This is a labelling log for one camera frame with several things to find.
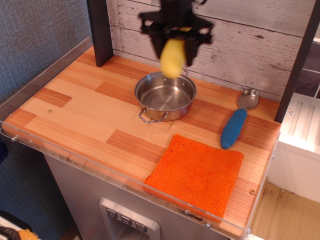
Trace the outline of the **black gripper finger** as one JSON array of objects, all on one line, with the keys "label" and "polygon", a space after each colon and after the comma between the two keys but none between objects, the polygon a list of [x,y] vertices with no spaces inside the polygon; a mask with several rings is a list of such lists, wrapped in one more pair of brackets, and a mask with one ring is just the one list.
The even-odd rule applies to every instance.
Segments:
[{"label": "black gripper finger", "polygon": [[197,57],[198,48],[201,43],[195,37],[187,38],[184,42],[186,65],[188,67],[193,65],[194,58]]},{"label": "black gripper finger", "polygon": [[152,34],[150,35],[153,48],[155,50],[158,59],[161,58],[162,51],[167,43],[167,36],[164,34]]}]

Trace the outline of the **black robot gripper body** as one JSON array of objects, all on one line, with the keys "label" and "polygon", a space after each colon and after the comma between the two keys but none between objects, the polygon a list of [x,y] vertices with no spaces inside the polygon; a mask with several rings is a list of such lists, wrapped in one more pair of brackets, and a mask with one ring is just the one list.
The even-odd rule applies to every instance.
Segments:
[{"label": "black robot gripper body", "polygon": [[170,39],[212,42],[213,23],[193,13],[191,0],[162,0],[160,10],[141,12],[141,33],[160,41]]}]

